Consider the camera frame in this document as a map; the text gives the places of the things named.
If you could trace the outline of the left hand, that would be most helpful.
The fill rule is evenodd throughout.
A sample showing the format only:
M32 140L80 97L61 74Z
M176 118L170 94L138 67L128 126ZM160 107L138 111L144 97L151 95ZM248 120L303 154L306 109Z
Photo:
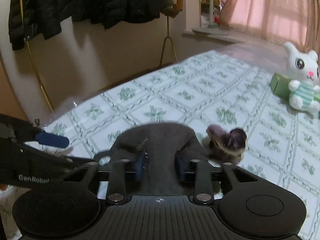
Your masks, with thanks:
M6 191L9 185L7 184L0 184L0 191Z

